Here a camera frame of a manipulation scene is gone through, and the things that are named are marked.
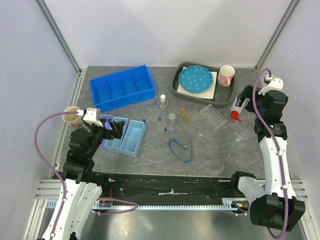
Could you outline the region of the blue cap test tube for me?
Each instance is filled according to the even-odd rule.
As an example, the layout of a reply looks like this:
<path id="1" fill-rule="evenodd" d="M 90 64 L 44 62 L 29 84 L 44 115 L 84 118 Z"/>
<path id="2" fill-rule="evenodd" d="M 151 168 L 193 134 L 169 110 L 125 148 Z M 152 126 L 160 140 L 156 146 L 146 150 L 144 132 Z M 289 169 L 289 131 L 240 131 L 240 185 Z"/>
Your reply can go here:
<path id="1" fill-rule="evenodd" d="M 132 114 L 137 120 L 139 120 L 140 122 L 144 122 L 146 123 L 147 121 L 145 119 L 140 119 L 139 117 L 137 117 L 135 114 Z"/>
<path id="2" fill-rule="evenodd" d="M 158 118 L 157 126 L 158 126 L 158 129 L 162 128 L 162 118 L 161 117 Z"/>
<path id="3" fill-rule="evenodd" d="M 164 135 L 165 135 L 165 137 L 168 137 L 168 129 L 167 129 L 166 118 L 165 117 L 162 117 L 162 123 L 163 123 Z"/>

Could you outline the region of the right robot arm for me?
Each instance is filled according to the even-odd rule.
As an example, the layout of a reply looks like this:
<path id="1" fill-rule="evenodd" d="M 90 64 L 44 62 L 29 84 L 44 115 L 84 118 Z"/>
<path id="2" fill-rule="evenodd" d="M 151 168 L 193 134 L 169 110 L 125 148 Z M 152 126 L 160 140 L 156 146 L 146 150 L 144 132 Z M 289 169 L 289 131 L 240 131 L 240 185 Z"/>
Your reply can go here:
<path id="1" fill-rule="evenodd" d="M 247 198 L 253 225 L 290 232 L 306 207 L 297 198 L 287 161 L 288 134 L 281 117 L 289 98 L 279 90 L 269 90 L 265 94 L 259 91 L 246 85 L 235 98 L 231 110 L 241 113 L 246 109 L 256 115 L 254 132 L 262 151 L 265 184 L 261 187 L 252 174 L 236 172 L 236 180 L 229 184 L 229 191 L 235 197 L 244 194 Z"/>

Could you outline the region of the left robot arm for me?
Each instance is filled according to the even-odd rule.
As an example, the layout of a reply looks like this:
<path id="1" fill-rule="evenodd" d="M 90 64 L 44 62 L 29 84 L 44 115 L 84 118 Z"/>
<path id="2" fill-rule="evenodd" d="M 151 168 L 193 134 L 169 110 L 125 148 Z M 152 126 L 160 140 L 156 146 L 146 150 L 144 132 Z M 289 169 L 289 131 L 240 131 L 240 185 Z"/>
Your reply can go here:
<path id="1" fill-rule="evenodd" d="M 62 171 L 62 185 L 51 220 L 42 239 L 78 240 L 94 203 L 106 196 L 110 185 L 99 173 L 92 173 L 93 156 L 103 140 L 121 139 L 125 121 L 101 119 L 111 129 L 90 124 L 70 134 L 69 150 Z"/>

